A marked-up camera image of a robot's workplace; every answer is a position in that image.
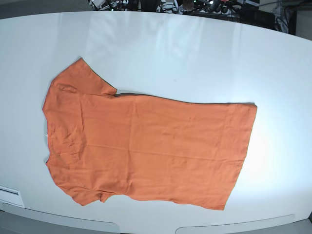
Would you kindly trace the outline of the orange T-shirt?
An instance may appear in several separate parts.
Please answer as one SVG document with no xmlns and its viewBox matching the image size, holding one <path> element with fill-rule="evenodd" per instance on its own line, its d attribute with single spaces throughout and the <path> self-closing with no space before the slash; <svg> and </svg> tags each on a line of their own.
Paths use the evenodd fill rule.
<svg viewBox="0 0 312 234">
<path fill-rule="evenodd" d="M 223 210 L 257 107 L 118 95 L 79 59 L 52 80 L 43 112 L 46 165 L 76 203 L 126 195 Z"/>
</svg>

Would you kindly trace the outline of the white label on table edge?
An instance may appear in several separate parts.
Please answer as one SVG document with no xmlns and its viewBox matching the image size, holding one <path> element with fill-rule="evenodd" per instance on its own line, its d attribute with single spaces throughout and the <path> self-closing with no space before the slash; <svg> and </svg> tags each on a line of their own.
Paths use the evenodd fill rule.
<svg viewBox="0 0 312 234">
<path fill-rule="evenodd" d="M 17 207 L 25 208 L 18 190 L 0 186 L 0 201 Z"/>
</svg>

